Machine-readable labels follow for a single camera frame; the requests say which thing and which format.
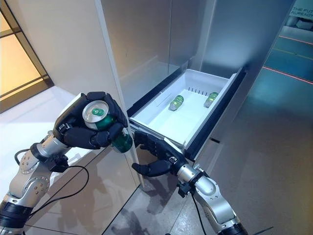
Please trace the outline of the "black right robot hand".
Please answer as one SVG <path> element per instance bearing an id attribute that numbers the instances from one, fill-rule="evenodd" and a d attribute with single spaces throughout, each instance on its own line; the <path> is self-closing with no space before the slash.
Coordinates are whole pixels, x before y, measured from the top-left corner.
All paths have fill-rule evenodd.
<path id="1" fill-rule="evenodd" d="M 176 174 L 183 165 L 188 163 L 185 157 L 166 141 L 151 134 L 135 131 L 134 143 L 140 146 L 140 149 L 147 150 L 157 157 L 156 161 L 146 165 L 132 164 L 132 168 L 143 176 L 156 177 L 168 172 Z"/>

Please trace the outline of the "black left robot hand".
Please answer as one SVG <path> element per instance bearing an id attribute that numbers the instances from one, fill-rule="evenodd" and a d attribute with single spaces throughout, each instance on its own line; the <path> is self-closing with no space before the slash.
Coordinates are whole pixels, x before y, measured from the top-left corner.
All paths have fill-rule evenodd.
<path id="1" fill-rule="evenodd" d="M 104 101 L 108 104 L 109 113 L 115 123 L 106 130 L 93 130 L 86 126 L 83 109 L 93 101 Z M 109 146 L 123 130 L 128 127 L 127 119 L 117 102 L 106 92 L 80 93 L 56 119 L 53 135 L 69 147 L 99 149 Z"/>

